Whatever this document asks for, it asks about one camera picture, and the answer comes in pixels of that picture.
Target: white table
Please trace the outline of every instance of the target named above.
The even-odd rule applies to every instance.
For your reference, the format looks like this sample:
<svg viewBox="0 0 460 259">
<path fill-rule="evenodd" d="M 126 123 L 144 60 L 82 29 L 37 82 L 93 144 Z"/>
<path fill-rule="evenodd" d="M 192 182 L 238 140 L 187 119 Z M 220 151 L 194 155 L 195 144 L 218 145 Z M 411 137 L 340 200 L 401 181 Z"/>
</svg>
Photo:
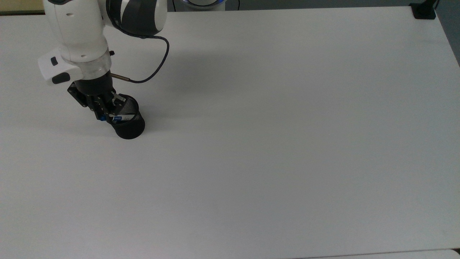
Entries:
<svg viewBox="0 0 460 259">
<path fill-rule="evenodd" d="M 459 259 L 458 253 L 452 250 L 436 250 L 405 253 L 381 253 L 333 257 L 335 259 Z"/>
<path fill-rule="evenodd" d="M 281 259 L 460 247 L 460 69 L 409 7 L 172 13 L 118 138 L 0 17 L 1 258 Z M 164 43 L 105 31 L 143 79 Z"/>
</svg>

